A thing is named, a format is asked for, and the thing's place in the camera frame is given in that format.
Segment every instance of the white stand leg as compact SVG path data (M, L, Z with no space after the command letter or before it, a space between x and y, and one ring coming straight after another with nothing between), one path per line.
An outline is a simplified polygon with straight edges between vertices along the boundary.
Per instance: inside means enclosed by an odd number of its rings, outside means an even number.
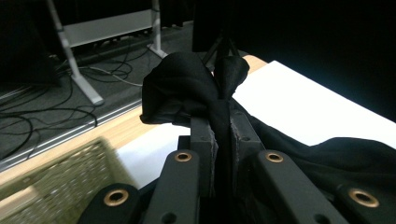
M161 13L159 0L152 0L152 30L154 34L154 43L149 45L149 49L157 54L160 58L168 55L161 49Z
M47 0L47 4L49 7L50 15L55 24L55 29L58 33L58 36L61 40L62 47L64 48L64 53L66 55L67 61L69 62L70 68L72 69L73 75L72 78L79 86L79 88L84 92L84 94L90 99L90 101L94 105L102 105L105 100L96 92L96 90L91 86L91 84L81 75L78 70L78 65L76 59L73 55L72 50L70 49L70 43L66 38L64 33L64 28L61 24L61 21L58 17L58 12L56 11L55 5L52 0Z

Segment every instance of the hole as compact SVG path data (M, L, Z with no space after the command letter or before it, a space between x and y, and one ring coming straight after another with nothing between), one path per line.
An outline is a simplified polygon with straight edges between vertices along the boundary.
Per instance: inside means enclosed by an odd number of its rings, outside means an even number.
M265 155L265 157L267 158L268 161L272 161L272 162L282 162L283 161L283 157L274 153L274 152L267 153L267 155Z
M191 154L186 152L180 152L175 156L175 160L177 161L189 161L191 160L191 158L192 158Z
M351 189L349 191L349 197L356 203L366 207L374 208L379 206L378 199L362 189Z
M163 218L161 219L161 222L164 224L170 224L170 223L175 223L177 219L177 216L173 213L166 213L163 215Z
M117 192L117 193L114 193L114 194L110 195L110 200L111 201L118 201L122 197L123 197L123 194L120 193L120 192Z
M362 194L362 193L357 193L356 197L358 199L362 200L362 201L365 201L365 202L370 202L371 201L371 198L369 198L367 195Z
M315 215L314 219L319 224L330 224L330 220L323 215Z
M186 160L189 156L186 154L180 154L177 156L180 160Z
M125 203L128 197L128 191L126 191L125 189L113 189L106 194L104 202L105 205L114 207Z

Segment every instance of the metal grommet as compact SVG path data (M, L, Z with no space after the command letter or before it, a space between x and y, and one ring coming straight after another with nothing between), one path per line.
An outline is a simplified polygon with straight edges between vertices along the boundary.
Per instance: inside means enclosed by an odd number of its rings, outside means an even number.
M189 160L191 160L191 158L192 158L192 155L187 152L180 152L180 153L177 153L175 156L176 161L189 161Z
M371 208L379 206L378 199L362 189L350 189L348 194L353 201L363 206Z
M282 162L283 161L283 157L275 152L269 152L265 155L265 158L268 161L272 161L272 162Z
M125 189L113 189L106 194L104 202L105 205L114 207L125 203L128 197L129 193Z

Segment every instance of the black fabric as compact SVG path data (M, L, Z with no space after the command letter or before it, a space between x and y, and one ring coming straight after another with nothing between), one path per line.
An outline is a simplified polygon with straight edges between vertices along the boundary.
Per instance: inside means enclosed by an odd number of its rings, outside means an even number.
M141 119L144 123L171 122L189 126L192 116L209 119L219 144L215 164L217 203L219 207L227 208L219 211L231 218L227 223L236 223L238 219L231 190L230 108L244 111L264 146L287 153L318 188L328 192L330 199L336 197L342 186L369 189L373 195L395 197L394 148L355 138L334 138L309 147L286 136L250 116L232 98L247 72L245 60L230 56L216 64L212 76L197 55L179 52L164 58L143 83ZM257 103L265 106L265 102L260 100ZM383 205L396 210L394 203ZM390 217L384 218L394 218L393 214L387 215Z

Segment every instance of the wicker basket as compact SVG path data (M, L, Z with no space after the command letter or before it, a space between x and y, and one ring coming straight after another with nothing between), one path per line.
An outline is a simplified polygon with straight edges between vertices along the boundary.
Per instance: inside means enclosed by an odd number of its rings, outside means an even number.
M29 193L11 200L11 210L1 208L0 223L76 223L93 196L113 183L133 184L106 140L94 140L1 186L3 202Z

